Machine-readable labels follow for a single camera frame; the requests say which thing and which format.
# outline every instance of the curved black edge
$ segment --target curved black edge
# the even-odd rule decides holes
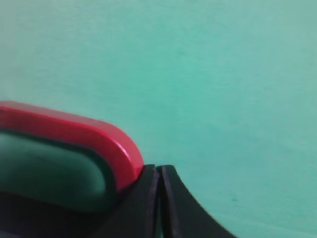
[[[159,174],[144,166],[121,201],[102,213],[82,213],[0,192],[1,232],[18,238],[153,238]]]
[[[157,235],[159,174],[146,165],[128,197],[89,238],[153,238]]]
[[[158,172],[164,238],[236,238],[196,201],[174,166]]]

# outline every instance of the red trim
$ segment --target red trim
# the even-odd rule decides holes
[[[135,182],[144,165],[135,143],[122,130],[106,122],[16,102],[0,102],[1,129],[99,153],[112,168],[118,191]]]

